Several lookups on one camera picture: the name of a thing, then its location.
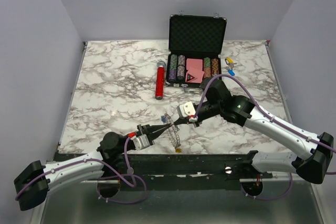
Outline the pink playing card deck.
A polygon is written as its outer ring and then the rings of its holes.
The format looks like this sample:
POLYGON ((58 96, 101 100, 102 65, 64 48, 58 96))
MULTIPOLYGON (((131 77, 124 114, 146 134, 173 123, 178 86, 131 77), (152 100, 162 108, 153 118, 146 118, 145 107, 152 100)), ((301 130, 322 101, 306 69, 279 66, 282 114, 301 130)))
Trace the pink playing card deck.
POLYGON ((190 69, 203 70, 203 60, 202 59, 187 58, 187 60, 186 60, 186 70, 190 70, 190 69))

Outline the blue key tag far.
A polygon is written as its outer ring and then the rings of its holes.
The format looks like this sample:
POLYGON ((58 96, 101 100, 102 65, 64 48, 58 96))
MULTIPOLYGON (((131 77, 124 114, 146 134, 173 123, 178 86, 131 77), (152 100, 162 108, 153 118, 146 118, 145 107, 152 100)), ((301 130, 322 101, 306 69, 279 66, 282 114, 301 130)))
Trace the blue key tag far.
POLYGON ((229 69, 228 72, 229 72, 229 74, 230 74, 231 76, 234 76, 234 75, 235 75, 235 73, 234 73, 231 69, 229 69))

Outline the green chip stack right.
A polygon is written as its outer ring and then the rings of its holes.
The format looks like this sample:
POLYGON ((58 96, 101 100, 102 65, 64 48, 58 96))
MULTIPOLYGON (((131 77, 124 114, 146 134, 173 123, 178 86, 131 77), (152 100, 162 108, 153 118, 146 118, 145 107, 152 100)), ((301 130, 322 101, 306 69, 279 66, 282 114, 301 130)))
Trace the green chip stack right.
POLYGON ((204 68, 211 68, 211 59, 209 57, 204 58, 204 68))

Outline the orange blue chip stack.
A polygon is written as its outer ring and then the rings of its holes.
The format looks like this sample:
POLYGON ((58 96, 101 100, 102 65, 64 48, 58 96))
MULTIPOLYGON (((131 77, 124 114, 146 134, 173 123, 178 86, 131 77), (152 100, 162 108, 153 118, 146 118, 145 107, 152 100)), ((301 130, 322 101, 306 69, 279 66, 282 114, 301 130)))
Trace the orange blue chip stack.
POLYGON ((176 73, 177 80, 183 80, 184 79, 184 73, 185 73, 184 66, 183 65, 179 65, 177 67, 177 73, 176 73))
POLYGON ((184 55, 179 55, 178 56, 177 65, 178 66, 185 66, 185 56, 184 55))

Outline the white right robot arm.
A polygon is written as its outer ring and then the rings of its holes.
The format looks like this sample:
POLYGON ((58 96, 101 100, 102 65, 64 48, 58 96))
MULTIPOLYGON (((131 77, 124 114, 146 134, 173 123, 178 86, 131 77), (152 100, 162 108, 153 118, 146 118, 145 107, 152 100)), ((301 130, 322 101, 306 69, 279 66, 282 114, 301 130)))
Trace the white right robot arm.
POLYGON ((288 153, 255 152, 252 159, 241 165, 246 177, 255 177, 259 172, 285 172, 295 173, 313 184, 322 184, 335 153, 333 136, 326 132, 318 135, 294 126, 261 107, 249 92, 232 95, 222 77, 219 74, 204 79, 199 104, 179 105, 179 118, 174 125, 198 127, 204 120, 220 115, 225 121, 257 131, 290 150, 288 153))

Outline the red chip stack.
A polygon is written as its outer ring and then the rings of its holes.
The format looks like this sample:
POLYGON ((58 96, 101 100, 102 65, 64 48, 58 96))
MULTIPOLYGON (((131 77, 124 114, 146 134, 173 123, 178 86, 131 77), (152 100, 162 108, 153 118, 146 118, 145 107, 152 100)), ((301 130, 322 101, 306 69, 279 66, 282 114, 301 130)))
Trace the red chip stack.
POLYGON ((210 78, 212 76, 211 67, 205 67, 203 71, 204 71, 204 76, 203 76, 204 79, 210 78))

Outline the orange blue lower chip stack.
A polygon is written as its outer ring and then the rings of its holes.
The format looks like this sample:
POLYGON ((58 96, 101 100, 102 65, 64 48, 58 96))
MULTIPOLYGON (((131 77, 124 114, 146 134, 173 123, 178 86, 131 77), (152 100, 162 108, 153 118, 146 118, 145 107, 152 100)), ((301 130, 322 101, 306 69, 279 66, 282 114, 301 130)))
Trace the orange blue lower chip stack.
POLYGON ((184 66, 183 65, 179 65, 177 67, 177 73, 176 73, 177 80, 183 80, 184 79, 184 73, 185 73, 184 66))

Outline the round metal keyring disc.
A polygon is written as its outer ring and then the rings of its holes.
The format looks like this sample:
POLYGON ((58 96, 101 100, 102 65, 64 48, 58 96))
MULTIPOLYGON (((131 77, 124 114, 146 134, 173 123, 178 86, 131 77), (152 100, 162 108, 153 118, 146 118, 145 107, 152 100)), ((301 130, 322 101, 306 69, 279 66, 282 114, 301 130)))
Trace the round metal keyring disc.
POLYGON ((166 122, 163 124, 168 124, 168 123, 172 124, 172 126, 166 130, 169 136, 170 143, 175 149, 180 148, 181 142, 180 142, 180 137, 178 135, 179 128, 176 125, 174 125, 172 118, 167 113, 165 113, 163 116, 166 117, 166 122))

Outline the orange black chip stack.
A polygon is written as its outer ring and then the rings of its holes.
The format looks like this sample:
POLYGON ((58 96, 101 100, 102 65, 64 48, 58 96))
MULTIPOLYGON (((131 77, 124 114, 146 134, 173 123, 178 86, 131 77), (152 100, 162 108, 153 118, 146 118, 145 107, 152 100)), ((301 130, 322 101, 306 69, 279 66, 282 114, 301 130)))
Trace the orange black chip stack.
POLYGON ((212 71, 213 76, 219 74, 219 60, 218 59, 211 60, 211 71, 212 71))

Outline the black poker chip case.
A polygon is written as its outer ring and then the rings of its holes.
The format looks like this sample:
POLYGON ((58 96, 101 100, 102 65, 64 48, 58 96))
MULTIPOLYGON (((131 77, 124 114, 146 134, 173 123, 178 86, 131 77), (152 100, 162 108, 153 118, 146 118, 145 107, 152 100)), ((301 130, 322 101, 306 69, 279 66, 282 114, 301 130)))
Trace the black poker chip case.
POLYGON ((227 19, 215 16, 193 16, 174 14, 169 21, 169 55, 167 58, 165 83, 175 88, 199 88, 200 83, 187 83, 187 58, 202 59, 209 57, 219 60, 219 73, 222 72, 220 54, 224 42, 227 19), (185 56, 185 73, 183 80, 168 81, 171 55, 185 56))

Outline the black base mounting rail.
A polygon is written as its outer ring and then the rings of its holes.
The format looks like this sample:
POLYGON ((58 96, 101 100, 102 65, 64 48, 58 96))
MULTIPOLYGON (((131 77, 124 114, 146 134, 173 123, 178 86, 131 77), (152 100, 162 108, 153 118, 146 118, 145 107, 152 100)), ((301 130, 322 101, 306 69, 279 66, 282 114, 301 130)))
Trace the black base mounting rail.
MULTIPOLYGON (((271 179, 271 172, 260 173, 250 164, 253 154, 127 154, 131 168, 149 190, 238 190, 240 180, 271 179)), ((54 162, 79 155, 60 154, 54 162)), ((107 171, 102 179, 112 179, 107 171)))

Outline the loose pink playing cards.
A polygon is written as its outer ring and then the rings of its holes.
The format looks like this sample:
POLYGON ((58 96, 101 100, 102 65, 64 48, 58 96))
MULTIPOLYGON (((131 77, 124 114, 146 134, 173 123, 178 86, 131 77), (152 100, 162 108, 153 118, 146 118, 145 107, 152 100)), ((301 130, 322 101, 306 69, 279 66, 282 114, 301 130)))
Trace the loose pink playing cards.
POLYGON ((187 70, 186 73, 190 73, 196 78, 192 82, 187 82, 187 83, 201 83, 203 80, 203 76, 204 76, 203 70, 190 69, 190 70, 187 70))

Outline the yellow key tag far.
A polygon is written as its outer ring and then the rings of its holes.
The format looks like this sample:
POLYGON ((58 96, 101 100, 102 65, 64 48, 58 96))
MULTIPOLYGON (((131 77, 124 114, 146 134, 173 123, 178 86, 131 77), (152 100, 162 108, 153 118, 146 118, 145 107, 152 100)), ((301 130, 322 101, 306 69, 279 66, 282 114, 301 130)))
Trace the yellow key tag far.
POLYGON ((229 63, 233 63, 232 59, 230 59, 230 57, 227 57, 226 60, 229 62, 229 63))

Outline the purple chip stack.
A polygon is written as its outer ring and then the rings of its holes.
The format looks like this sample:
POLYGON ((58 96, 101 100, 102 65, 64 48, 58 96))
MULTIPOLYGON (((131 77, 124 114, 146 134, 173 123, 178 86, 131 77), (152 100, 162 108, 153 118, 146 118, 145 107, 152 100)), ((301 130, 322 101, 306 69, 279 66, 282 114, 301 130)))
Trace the purple chip stack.
POLYGON ((176 71, 177 71, 176 69, 170 69, 168 78, 169 82, 176 80, 176 71))

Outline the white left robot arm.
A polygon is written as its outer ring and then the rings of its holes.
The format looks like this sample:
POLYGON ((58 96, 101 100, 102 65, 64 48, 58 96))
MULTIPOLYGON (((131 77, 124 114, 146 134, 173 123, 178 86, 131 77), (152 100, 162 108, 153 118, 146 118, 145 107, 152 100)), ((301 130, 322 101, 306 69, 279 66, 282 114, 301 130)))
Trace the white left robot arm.
POLYGON ((155 139, 171 127, 171 123, 148 124, 139 125, 137 131, 127 135, 108 132, 95 151, 63 162, 45 165, 41 161, 30 163, 14 179, 15 200, 19 203, 20 210, 31 210, 61 187, 84 180, 116 177, 129 187, 136 187, 137 178, 127 152, 150 147, 155 139))

